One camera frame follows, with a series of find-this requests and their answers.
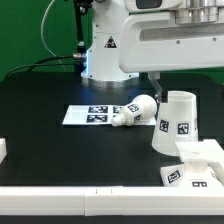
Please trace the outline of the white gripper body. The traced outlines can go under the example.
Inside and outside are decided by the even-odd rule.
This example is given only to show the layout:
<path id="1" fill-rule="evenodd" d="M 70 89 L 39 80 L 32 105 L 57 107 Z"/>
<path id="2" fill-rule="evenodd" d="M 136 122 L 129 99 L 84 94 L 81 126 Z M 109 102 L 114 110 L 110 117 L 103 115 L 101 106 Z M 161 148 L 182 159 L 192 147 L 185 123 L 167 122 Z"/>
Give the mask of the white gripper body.
<path id="1" fill-rule="evenodd" d="M 125 72 L 224 67 L 224 0 L 124 0 Z"/>

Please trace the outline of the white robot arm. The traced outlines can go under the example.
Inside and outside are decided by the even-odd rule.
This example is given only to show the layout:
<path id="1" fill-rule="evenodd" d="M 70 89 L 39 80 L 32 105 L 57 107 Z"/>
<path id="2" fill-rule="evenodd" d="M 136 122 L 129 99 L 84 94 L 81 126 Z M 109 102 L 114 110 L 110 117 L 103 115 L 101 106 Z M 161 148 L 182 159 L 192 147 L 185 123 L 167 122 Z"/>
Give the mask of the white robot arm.
<path id="1" fill-rule="evenodd" d="M 161 72 L 224 67 L 224 0 L 93 0 L 85 82 L 121 87 L 146 72 L 160 102 Z"/>

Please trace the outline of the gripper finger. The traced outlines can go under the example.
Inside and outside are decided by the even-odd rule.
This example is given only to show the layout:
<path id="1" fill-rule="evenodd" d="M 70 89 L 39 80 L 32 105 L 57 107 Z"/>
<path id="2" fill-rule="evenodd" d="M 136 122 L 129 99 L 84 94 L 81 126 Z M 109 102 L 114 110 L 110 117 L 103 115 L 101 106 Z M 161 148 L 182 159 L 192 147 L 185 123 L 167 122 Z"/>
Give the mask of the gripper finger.
<path id="1" fill-rule="evenodd" d="M 156 91 L 155 98 L 157 99 L 158 102 L 161 102 L 163 89 L 158 82 L 158 80 L 160 79 L 160 73 L 159 72 L 149 72 L 148 79 Z"/>

